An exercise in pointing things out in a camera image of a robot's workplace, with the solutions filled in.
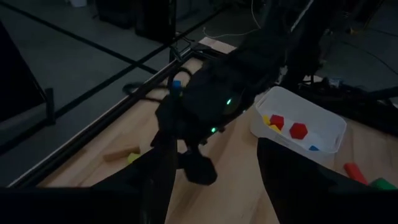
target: red cube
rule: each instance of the red cube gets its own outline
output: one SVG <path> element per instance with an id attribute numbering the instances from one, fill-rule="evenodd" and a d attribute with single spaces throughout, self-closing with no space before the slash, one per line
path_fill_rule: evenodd
<path id="1" fill-rule="evenodd" d="M 271 119 L 269 120 L 270 125 L 275 125 L 278 127 L 279 130 L 282 130 L 285 124 L 285 119 L 279 115 L 272 115 Z"/>
<path id="2" fill-rule="evenodd" d="M 302 123 L 294 123 L 289 132 L 292 138 L 300 140 L 304 139 L 308 134 L 307 127 Z"/>

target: wooden tabletop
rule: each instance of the wooden tabletop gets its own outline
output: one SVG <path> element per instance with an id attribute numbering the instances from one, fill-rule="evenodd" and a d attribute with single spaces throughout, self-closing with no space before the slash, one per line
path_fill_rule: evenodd
<path id="1" fill-rule="evenodd" d="M 202 44 L 228 53 L 233 46 L 204 38 Z M 184 64 L 193 73 L 202 61 L 190 59 Z M 183 84 L 187 76 L 178 74 Z M 150 96 L 161 98 L 165 90 L 153 90 Z M 154 114 L 158 104 L 140 101 L 95 137 L 68 162 L 48 176 L 40 186 L 91 186 L 127 166 L 126 157 L 106 162 L 103 155 L 124 147 L 139 146 L 141 153 L 150 149 L 157 132 Z M 257 139 L 250 133 L 253 109 L 249 109 L 216 133 L 201 152 L 213 161 L 218 179 L 205 187 L 190 183 L 182 170 L 177 171 L 166 223 L 278 223 L 272 204 L 262 184 L 256 156 Z M 343 175 L 343 164 L 355 162 L 368 181 L 383 177 L 398 186 L 398 140 L 357 122 L 346 119 L 345 138 L 334 158 L 325 167 Z M 178 150 L 185 146 L 178 143 Z"/>

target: green block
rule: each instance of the green block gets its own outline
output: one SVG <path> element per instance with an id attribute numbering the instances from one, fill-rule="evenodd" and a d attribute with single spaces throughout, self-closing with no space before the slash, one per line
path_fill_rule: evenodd
<path id="1" fill-rule="evenodd" d="M 384 178 L 378 178 L 369 184 L 371 187 L 381 190 L 397 190 L 397 187 L 386 181 Z"/>

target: blue object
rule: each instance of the blue object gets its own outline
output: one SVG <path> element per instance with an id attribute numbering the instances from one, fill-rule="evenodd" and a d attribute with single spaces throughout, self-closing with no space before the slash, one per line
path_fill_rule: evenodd
<path id="1" fill-rule="evenodd" d="M 182 84 L 180 80 L 174 80 L 173 81 L 173 89 L 181 89 Z"/>
<path id="2" fill-rule="evenodd" d="M 319 148 L 315 147 L 315 146 L 311 146 L 310 147 L 310 151 L 319 151 Z"/>

